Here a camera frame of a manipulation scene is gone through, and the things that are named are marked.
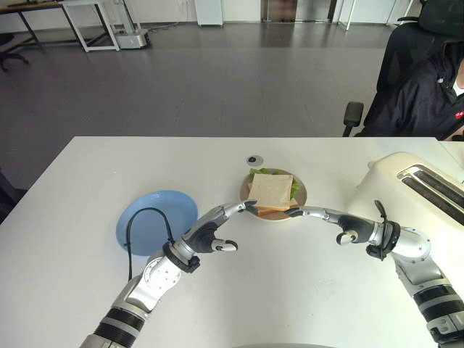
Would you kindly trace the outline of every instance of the black office chair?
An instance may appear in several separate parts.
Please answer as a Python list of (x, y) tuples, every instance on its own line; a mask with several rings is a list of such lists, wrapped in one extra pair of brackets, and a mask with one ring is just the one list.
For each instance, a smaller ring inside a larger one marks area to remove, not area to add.
[[(15, 36), (13, 34), (0, 34), (0, 46), (9, 43), (13, 40)], [(7, 72), (8, 69), (5, 68), (4, 62), (6, 59), (18, 59), (22, 60), (25, 64), (29, 64), (29, 61), (24, 58), (21, 54), (18, 53), (6, 53), (0, 51), (0, 67), (4, 72)]]
[(14, 188), (0, 172), (0, 223), (5, 220), (27, 190)]
[[(423, 6), (419, 17), (399, 18), (399, 21), (413, 22), (398, 26), (390, 35), (378, 74), (377, 93), (370, 111), (411, 67), (428, 59), (445, 42), (463, 39), (463, 0), (421, 0), (421, 3)], [(363, 103), (348, 103), (344, 115), (346, 127), (343, 137), (349, 136), (353, 127), (360, 125), (363, 108)], [(370, 112), (366, 115), (364, 124), (369, 118)]]

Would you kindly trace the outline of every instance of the person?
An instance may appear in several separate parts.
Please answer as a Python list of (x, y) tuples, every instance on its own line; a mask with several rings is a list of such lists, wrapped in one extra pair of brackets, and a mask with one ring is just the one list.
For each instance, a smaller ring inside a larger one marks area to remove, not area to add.
[(384, 92), (356, 136), (463, 140), (464, 41), (446, 43)]

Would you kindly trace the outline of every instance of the white toaster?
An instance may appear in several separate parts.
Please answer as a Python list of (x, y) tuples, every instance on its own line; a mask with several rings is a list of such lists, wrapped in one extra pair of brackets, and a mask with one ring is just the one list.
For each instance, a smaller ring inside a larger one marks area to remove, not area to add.
[(348, 212), (380, 221), (374, 205), (380, 200), (389, 220), (422, 230), (430, 238), (432, 255), (445, 273), (447, 265), (463, 265), (457, 281), (464, 289), (464, 185), (406, 152), (390, 154), (369, 167), (348, 202)]

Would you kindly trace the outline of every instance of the metallic robot arm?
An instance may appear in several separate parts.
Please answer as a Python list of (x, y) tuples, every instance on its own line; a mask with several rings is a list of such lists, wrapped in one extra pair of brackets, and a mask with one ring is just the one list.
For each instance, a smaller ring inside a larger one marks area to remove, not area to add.
[(196, 254), (238, 249), (234, 241), (216, 239), (215, 232), (236, 212), (253, 211), (255, 203), (243, 201), (213, 208), (174, 245), (166, 243), (162, 252), (149, 258), (142, 274), (128, 282), (80, 348), (130, 348), (161, 296), (179, 282), (182, 271), (192, 273), (199, 267)]
[(441, 348), (464, 347), (464, 303), (432, 260), (430, 240), (424, 233), (393, 221), (377, 223), (319, 207), (298, 207), (286, 213), (339, 225), (343, 229), (336, 238), (340, 245), (368, 242), (366, 252), (380, 260), (391, 253), (399, 279), (426, 319), (434, 341)]

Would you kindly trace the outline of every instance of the bread slice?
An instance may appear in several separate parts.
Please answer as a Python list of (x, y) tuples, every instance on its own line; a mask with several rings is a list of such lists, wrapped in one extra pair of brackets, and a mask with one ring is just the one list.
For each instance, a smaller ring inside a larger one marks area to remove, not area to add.
[[(295, 198), (292, 198), (290, 199), (290, 208), (294, 208), (294, 207), (298, 207), (299, 204), (298, 202), (296, 201)], [(257, 215), (258, 216), (261, 216), (261, 215), (267, 215), (267, 214), (272, 214), (273, 212), (279, 212), (279, 210), (274, 210), (274, 209), (270, 209), (270, 208), (257, 208)]]
[(258, 209), (287, 210), (292, 181), (292, 175), (254, 174), (248, 199), (256, 199)]

